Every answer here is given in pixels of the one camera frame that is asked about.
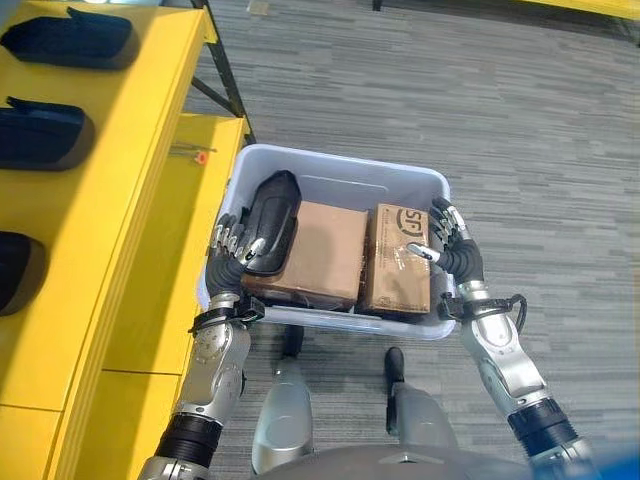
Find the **printed logo on box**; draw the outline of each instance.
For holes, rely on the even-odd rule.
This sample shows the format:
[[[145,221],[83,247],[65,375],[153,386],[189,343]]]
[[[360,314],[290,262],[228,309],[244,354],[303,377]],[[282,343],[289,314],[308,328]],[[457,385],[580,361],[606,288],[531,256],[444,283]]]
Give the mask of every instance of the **printed logo on box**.
[[[396,222],[400,231],[405,235],[422,237],[425,234],[424,226],[427,224],[427,222],[423,220],[423,217],[422,212],[401,208],[396,215]]]

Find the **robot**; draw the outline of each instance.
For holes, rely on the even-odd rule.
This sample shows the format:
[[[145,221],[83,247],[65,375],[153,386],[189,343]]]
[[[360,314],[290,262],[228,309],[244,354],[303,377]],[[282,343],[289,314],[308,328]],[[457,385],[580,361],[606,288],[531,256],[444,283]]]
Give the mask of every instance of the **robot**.
[[[518,340],[526,314],[521,296],[492,299],[482,256],[458,210],[447,200],[430,211],[444,249],[411,243],[407,249],[453,275],[457,295],[445,295],[442,317],[461,323],[461,340],[482,383],[523,445],[529,466],[461,451],[446,415],[427,393],[404,381],[402,352],[385,357],[387,430],[398,445],[313,452],[309,392],[295,357],[299,329],[288,346],[256,428],[252,467],[257,478],[500,479],[598,478],[587,441],[575,432]],[[243,292],[241,276],[273,239],[223,215],[212,237],[206,285],[208,311],[196,317],[188,373],[169,425],[139,480],[209,480],[209,465],[244,384],[248,327],[264,306]],[[521,302],[518,319],[507,315]]]

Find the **silver robot arm segment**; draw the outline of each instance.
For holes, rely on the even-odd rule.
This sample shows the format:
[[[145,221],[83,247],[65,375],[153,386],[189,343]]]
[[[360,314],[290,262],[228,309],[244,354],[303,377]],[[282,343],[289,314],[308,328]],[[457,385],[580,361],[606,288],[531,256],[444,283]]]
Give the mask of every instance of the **silver robot arm segment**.
[[[484,283],[482,256],[458,210],[438,198],[430,213],[444,251],[417,243],[407,248],[454,276],[459,296],[444,296],[439,313],[462,324],[462,343],[489,395],[525,448],[536,478],[593,475],[587,442],[576,434],[520,346],[518,333],[524,324],[526,300],[521,295],[491,299]],[[506,312],[517,301],[521,307],[516,325]]]
[[[156,453],[139,480],[207,480],[222,429],[242,392],[250,338],[239,322],[197,332],[187,376]]]

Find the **robotic arm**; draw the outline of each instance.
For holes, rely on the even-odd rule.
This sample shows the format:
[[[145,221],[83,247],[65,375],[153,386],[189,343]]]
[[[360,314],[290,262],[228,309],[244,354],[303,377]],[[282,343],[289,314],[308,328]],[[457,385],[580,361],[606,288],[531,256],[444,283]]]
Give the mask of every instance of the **robotic arm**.
[[[482,256],[458,212],[447,200],[433,202],[432,228],[444,251],[411,243],[407,248],[454,276],[459,298],[443,297],[439,313],[462,324],[462,343],[473,357],[485,388],[524,446],[537,478],[593,475],[591,452],[518,339],[526,301],[521,295],[492,300],[484,282]],[[517,326],[506,315],[521,302]]]
[[[300,201],[295,177],[280,171],[258,186],[240,219],[224,214],[218,220],[204,273],[209,308],[194,320],[180,397],[139,480],[209,479],[218,439],[244,387],[242,367],[251,345],[247,328],[264,316],[264,305],[245,295],[242,275],[282,269]]]

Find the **robot finger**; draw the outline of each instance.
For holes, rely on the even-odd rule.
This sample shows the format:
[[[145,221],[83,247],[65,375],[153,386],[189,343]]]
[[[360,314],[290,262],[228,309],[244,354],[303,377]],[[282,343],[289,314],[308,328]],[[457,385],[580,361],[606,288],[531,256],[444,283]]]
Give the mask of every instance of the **robot finger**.
[[[443,233],[442,230],[442,225],[440,224],[440,222],[436,222],[436,221],[430,221],[429,222],[429,230],[436,236],[438,237],[438,240],[440,240],[440,242],[442,244],[445,243],[445,239],[447,238],[445,236],[445,234]]]
[[[458,209],[452,205],[447,211],[449,212],[449,215],[451,216],[451,219],[455,225],[456,241],[471,240],[471,234],[467,229],[467,224],[462,218],[462,215],[460,215]]]
[[[436,216],[434,215],[436,212],[438,212],[440,215],[437,221],[433,222],[433,226],[438,230],[440,230],[441,232],[440,239],[442,240],[443,243],[450,241],[449,237],[451,236],[453,231],[453,227],[451,223],[449,222],[447,217],[445,217],[444,214],[442,214],[442,212],[440,212],[439,210],[432,208],[431,212],[432,212],[431,215],[433,218],[436,218]]]
[[[422,245],[421,243],[408,243],[407,250],[431,262],[437,262],[438,260],[440,260],[440,252],[434,250],[433,248],[429,248],[426,245]]]
[[[224,231],[224,227],[227,224],[227,219],[229,218],[229,214],[225,213],[223,214],[220,219],[218,220],[218,223],[216,224],[216,226],[213,229],[213,235],[211,235],[211,243],[210,243],[210,247],[213,248],[214,250],[216,250],[218,248],[218,246],[220,245],[220,240],[222,237],[222,232]]]
[[[451,216],[448,214],[447,210],[440,210],[437,207],[431,207],[431,209],[429,210],[429,214],[440,225],[442,225],[445,230],[451,231],[451,229],[453,228],[453,224],[451,222]]]
[[[220,244],[227,250],[229,249],[229,237],[231,236],[231,229],[233,228],[235,223],[236,216],[230,215],[220,237]]]
[[[256,255],[260,255],[266,243],[264,238],[257,238],[251,242],[251,245],[243,249],[242,255],[236,258],[242,265],[246,266]]]
[[[238,241],[241,240],[242,234],[244,233],[244,225],[241,223],[236,223],[231,228],[231,233],[229,234],[229,241],[227,242],[227,249],[229,252],[235,254],[236,248],[238,247]]]
[[[451,202],[449,202],[449,200],[447,200],[444,197],[436,197],[433,199],[432,204],[435,208],[437,208],[438,210],[440,210],[441,212],[444,212],[445,210],[447,210],[449,207],[451,207]]]
[[[238,240],[236,241],[236,249],[235,251],[231,251],[233,256],[237,259],[242,258],[242,254],[247,249],[247,243],[249,242],[249,238],[245,235],[244,225],[242,225],[242,231],[238,235]]]

